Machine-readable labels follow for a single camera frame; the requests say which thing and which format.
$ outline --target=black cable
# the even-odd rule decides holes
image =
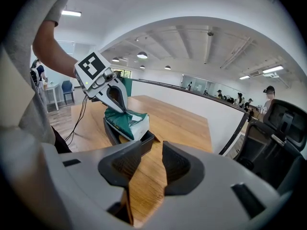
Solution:
[[[81,111],[80,111],[80,115],[79,115],[79,118],[78,118],[78,120],[77,120],[77,122],[76,122],[76,124],[75,124],[75,126],[74,126],[74,128],[73,128],[73,130],[72,130],[72,132],[66,137],[66,139],[65,139],[65,141],[67,142],[68,140],[69,140],[69,138],[71,137],[71,141],[70,141],[70,143],[67,145],[67,146],[69,146],[71,143],[72,143],[72,140],[73,140],[73,136],[74,136],[74,131],[75,131],[75,129],[76,129],[76,127],[77,127],[77,125],[78,125],[78,123],[81,121],[81,119],[83,118],[83,116],[84,116],[84,113],[85,113],[85,109],[86,109],[86,102],[87,102],[87,95],[84,97],[84,99],[83,99],[83,101],[82,101],[82,107],[81,107]]]
[[[84,106],[84,110],[83,110],[83,114],[82,114],[82,117],[77,121],[77,123],[76,123],[76,125],[75,125],[75,128],[77,127],[77,125],[78,125],[78,123],[81,121],[81,119],[83,118],[83,116],[84,116],[84,113],[85,113],[85,109],[86,109],[86,103],[87,103],[87,101],[85,101],[85,106]],[[72,140],[73,140],[73,135],[74,135],[74,129],[73,129],[73,133],[72,133],[72,137],[71,137],[71,141],[70,141],[70,143],[67,145],[67,146],[69,146],[71,143],[72,143]]]
[[[85,101],[85,99],[86,99],[86,96],[84,97],[84,99],[83,99],[83,101],[82,101],[82,107],[81,107],[81,111],[80,111],[80,115],[79,115],[79,117],[78,117],[77,123],[78,123],[78,121],[79,121],[79,119],[80,119],[80,117],[81,117],[81,114],[82,114],[82,111],[83,111],[83,108],[84,108],[84,101]],[[69,139],[69,137],[73,134],[73,132],[74,132],[76,126],[77,126],[77,124],[76,124],[75,127],[73,128],[72,132],[66,137],[65,141],[67,141],[67,140]]]

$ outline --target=cap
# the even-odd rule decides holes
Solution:
[[[273,86],[268,86],[265,90],[263,90],[263,93],[268,93],[273,91],[273,93],[275,94],[275,89]]]

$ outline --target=window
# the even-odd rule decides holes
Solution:
[[[112,71],[120,71],[120,76],[123,78],[130,79],[131,78],[131,71],[128,70],[123,70],[123,69],[116,69],[116,68],[111,68]]]

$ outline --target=black gripper pad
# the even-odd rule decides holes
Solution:
[[[162,155],[167,178],[165,196],[186,195],[204,179],[205,169],[198,158],[178,149],[167,141],[163,142]]]
[[[141,142],[103,158],[98,164],[99,173],[110,185],[128,190],[128,183],[141,162]]]

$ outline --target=green and white package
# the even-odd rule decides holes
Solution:
[[[118,113],[111,108],[105,111],[106,122],[128,140],[140,140],[149,130],[149,116],[131,110]]]

